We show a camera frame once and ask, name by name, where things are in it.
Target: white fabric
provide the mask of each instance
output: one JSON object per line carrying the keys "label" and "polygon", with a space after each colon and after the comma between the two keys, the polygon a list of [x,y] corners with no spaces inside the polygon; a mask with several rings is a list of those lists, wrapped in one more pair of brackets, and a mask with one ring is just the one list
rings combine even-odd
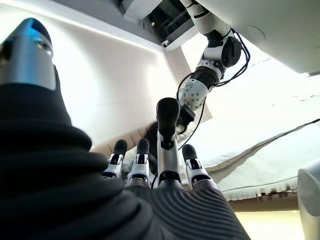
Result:
{"label": "white fabric", "polygon": [[316,124],[257,147],[209,174],[227,200],[241,200],[295,190],[298,170],[313,161],[320,161],[320,127]]}
{"label": "white fabric", "polygon": [[210,119],[192,136],[198,159],[207,171],[225,168],[253,148],[293,129],[320,118],[320,97],[299,101],[285,107],[270,107],[263,114],[238,117],[237,120]]}

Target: black rubber fingertip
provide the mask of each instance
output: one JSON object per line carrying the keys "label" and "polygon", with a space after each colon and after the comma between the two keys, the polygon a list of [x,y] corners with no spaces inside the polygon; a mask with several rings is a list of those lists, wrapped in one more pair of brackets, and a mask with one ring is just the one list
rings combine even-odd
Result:
{"label": "black rubber fingertip", "polygon": [[127,142],[125,140],[123,140],[123,139],[118,140],[114,145],[113,152],[116,155],[120,155],[121,154],[123,157],[125,157],[126,151],[127,151],[127,147],[128,147],[128,144],[127,144]]}
{"label": "black rubber fingertip", "polygon": [[186,144],[183,146],[182,155],[183,155],[184,161],[187,161],[188,159],[197,159],[198,158],[195,148],[190,144]]}
{"label": "black rubber fingertip", "polygon": [[136,147],[136,154],[149,155],[149,147],[150,147],[149,141],[145,138],[141,138]]}

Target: robotic hand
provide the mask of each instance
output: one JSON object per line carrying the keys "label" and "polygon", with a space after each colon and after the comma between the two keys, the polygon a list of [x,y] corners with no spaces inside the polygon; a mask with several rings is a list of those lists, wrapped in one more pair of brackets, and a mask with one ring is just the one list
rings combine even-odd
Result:
{"label": "robotic hand", "polygon": [[108,160],[89,152],[90,138],[71,124],[52,56],[49,33],[33,18],[0,46],[1,239],[249,239],[189,145],[192,191],[183,189],[176,99],[157,105],[158,189],[149,188],[145,139],[125,186],[127,143],[118,141]]}
{"label": "robotic hand", "polygon": [[181,106],[180,117],[183,125],[195,120],[193,111],[204,105],[206,96],[219,86],[227,68],[240,59],[242,43],[235,38],[233,29],[194,0],[180,0],[198,31],[207,37],[208,46],[204,49],[195,72],[186,81],[185,87],[178,90],[177,99]]}

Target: ribbed black fabric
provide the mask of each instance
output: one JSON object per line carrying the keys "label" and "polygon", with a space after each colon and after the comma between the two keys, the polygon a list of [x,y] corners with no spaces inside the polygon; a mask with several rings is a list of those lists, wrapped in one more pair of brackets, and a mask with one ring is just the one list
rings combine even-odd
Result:
{"label": "ribbed black fabric", "polygon": [[165,228],[184,240],[248,240],[222,193],[216,189],[187,192],[178,188],[129,187],[151,204]]}

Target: wire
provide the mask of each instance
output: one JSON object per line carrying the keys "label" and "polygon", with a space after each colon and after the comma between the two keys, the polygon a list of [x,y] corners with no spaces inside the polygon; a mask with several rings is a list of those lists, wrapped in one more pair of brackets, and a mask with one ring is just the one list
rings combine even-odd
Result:
{"label": "wire", "polygon": [[199,121],[198,121],[198,123],[197,123],[197,125],[196,125],[196,127],[195,127],[195,129],[194,129],[194,131],[193,131],[193,133],[190,135],[190,137],[187,139],[187,141],[185,141],[184,144],[182,144],[182,146],[179,147],[178,151],[179,151],[180,149],[182,149],[185,144],[187,144],[187,142],[190,140],[190,138],[195,134],[196,130],[198,129],[198,127],[199,127],[199,125],[200,125],[200,122],[201,122],[201,119],[202,119],[202,115],[204,114],[206,98],[207,98],[207,97],[205,97],[204,100],[203,100],[203,106],[202,106],[201,114],[200,114],[200,117],[199,117]]}
{"label": "wire", "polygon": [[241,42],[241,45],[242,45],[242,50],[244,52],[244,56],[245,56],[245,64],[240,68],[240,70],[238,72],[236,72],[236,74],[233,75],[233,77],[231,77],[229,80],[227,81],[223,81],[221,82],[220,84],[218,84],[217,86],[215,87],[222,87],[228,83],[230,83],[233,79],[239,77],[241,74],[243,74],[247,68],[248,68],[248,65],[249,65],[249,61],[251,59],[251,55],[250,55],[250,52],[247,48],[247,46],[245,45],[245,43],[243,42],[240,34],[238,32],[236,32],[235,30],[233,30],[232,28],[230,29],[234,34],[237,35],[239,41]]}
{"label": "wire", "polygon": [[183,131],[179,132],[178,135],[184,134],[186,131],[187,131],[187,127],[185,127]]}
{"label": "wire", "polygon": [[154,179],[153,179],[152,184],[151,184],[151,188],[152,189],[154,188],[154,185],[155,185],[157,177],[158,177],[158,172],[154,175]]}
{"label": "wire", "polygon": [[179,86],[178,86],[178,91],[176,92],[176,99],[178,100],[178,102],[179,102],[179,90],[180,90],[180,88],[181,88],[181,85],[184,83],[184,81],[185,81],[188,77],[191,76],[191,74],[193,74],[193,72],[190,73],[190,74],[188,74],[187,76],[185,76],[184,79],[180,82],[180,84],[179,84]]}
{"label": "wire", "polygon": [[224,39],[226,36],[228,36],[229,35],[229,33],[232,31],[233,29],[232,28],[230,28],[230,30],[224,35],[224,36],[222,36],[222,39]]}

